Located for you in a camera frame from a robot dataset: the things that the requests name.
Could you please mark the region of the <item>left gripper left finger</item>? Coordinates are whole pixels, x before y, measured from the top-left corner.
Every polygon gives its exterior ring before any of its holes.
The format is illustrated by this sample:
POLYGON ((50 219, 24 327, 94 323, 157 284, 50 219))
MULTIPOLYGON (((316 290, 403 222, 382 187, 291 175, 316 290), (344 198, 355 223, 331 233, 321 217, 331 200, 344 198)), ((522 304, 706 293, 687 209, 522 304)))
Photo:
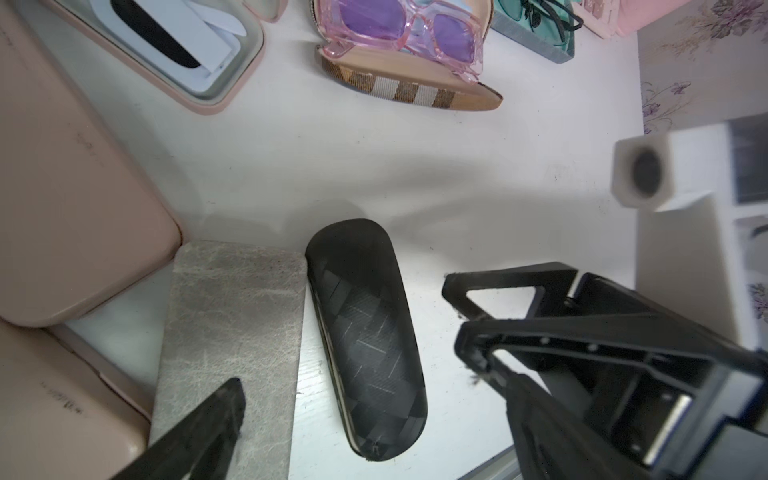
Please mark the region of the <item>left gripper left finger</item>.
POLYGON ((232 377, 114 477, 224 479, 246 410, 241 380, 232 377))

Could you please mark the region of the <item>grey case red sunglasses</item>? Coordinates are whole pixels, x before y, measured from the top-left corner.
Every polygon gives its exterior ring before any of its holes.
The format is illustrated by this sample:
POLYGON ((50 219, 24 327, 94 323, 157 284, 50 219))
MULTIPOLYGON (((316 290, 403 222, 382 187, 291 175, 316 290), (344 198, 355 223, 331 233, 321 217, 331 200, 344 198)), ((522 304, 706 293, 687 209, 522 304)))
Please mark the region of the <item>grey case red sunglasses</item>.
POLYGON ((195 240, 177 252, 151 443, 237 377, 246 409, 228 476, 287 478, 306 270, 276 248, 195 240))

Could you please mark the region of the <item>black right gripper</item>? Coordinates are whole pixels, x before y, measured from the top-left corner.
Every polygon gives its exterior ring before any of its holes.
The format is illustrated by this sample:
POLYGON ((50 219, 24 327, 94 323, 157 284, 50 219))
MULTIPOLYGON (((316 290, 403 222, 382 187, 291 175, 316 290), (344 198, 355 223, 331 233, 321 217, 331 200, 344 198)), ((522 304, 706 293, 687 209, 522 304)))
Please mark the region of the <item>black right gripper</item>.
POLYGON ((763 359, 704 327, 587 273, 576 276, 567 310, 533 320, 468 321, 454 350, 473 371, 491 374, 498 349, 628 366, 633 445, 653 479, 763 479, 767 475, 767 374, 763 359))

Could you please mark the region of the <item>plaid case purple glasses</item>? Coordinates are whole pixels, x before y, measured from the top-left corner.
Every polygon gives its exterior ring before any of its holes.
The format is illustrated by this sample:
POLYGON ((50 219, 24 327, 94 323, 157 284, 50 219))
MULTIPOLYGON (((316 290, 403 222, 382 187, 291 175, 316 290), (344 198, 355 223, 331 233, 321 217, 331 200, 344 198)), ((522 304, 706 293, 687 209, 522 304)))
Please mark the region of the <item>plaid case purple glasses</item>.
MULTIPOLYGON (((464 3, 490 29, 493 4, 490 1, 464 3)), ((353 47, 341 57, 326 50, 329 41, 318 47, 323 71, 341 84, 367 95, 437 109, 491 111, 498 108, 501 94, 480 82, 468 83, 436 62, 405 52, 353 47)))

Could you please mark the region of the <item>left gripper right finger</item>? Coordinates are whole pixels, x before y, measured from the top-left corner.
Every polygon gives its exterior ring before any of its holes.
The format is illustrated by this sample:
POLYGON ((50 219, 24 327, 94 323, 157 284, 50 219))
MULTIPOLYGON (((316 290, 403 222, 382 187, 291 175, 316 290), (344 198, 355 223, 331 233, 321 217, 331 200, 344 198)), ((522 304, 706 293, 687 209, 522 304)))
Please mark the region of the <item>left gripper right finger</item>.
POLYGON ((500 359, 469 359, 467 367, 506 400, 507 421, 525 479, 648 479, 632 446, 631 367, 589 360, 543 362, 542 383, 500 359))

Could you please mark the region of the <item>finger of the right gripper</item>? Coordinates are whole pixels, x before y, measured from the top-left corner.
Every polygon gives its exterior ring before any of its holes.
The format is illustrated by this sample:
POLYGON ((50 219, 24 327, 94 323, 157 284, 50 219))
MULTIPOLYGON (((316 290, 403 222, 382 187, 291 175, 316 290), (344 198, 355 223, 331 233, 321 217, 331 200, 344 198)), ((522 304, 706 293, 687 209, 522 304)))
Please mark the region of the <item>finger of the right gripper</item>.
POLYGON ((500 270, 452 273, 442 287, 443 298, 469 321, 496 320, 468 297, 472 291, 533 288, 526 319, 565 314, 568 293, 578 270, 561 262, 548 262, 500 270))

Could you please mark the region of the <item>teal case black glasses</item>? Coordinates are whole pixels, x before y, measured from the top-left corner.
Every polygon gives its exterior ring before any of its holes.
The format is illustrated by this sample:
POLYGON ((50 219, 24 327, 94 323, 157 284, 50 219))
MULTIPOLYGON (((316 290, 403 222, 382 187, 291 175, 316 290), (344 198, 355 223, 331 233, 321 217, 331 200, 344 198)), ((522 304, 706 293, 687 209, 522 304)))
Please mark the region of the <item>teal case black glasses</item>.
POLYGON ((570 1, 495 0, 491 28, 555 64, 574 58, 584 22, 570 1))

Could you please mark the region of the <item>beige case black glasses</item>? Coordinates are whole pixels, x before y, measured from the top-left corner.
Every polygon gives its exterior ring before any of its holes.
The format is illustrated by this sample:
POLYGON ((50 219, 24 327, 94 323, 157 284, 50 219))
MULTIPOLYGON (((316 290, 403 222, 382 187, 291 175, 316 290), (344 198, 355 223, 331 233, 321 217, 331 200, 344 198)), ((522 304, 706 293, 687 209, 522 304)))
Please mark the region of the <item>beige case black glasses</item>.
POLYGON ((350 447, 391 460, 422 434, 427 391, 407 296, 389 235, 369 219, 318 231, 305 250, 334 394, 350 447))

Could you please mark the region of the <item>pink case white sunglasses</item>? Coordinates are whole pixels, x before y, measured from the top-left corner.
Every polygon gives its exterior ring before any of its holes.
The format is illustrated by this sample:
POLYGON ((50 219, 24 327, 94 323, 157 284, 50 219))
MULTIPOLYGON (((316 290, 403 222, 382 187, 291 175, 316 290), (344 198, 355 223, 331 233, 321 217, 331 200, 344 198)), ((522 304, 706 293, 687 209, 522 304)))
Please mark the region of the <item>pink case white sunglasses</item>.
POLYGON ((47 7, 189 110, 226 108, 266 48, 283 0, 49 1, 47 7))

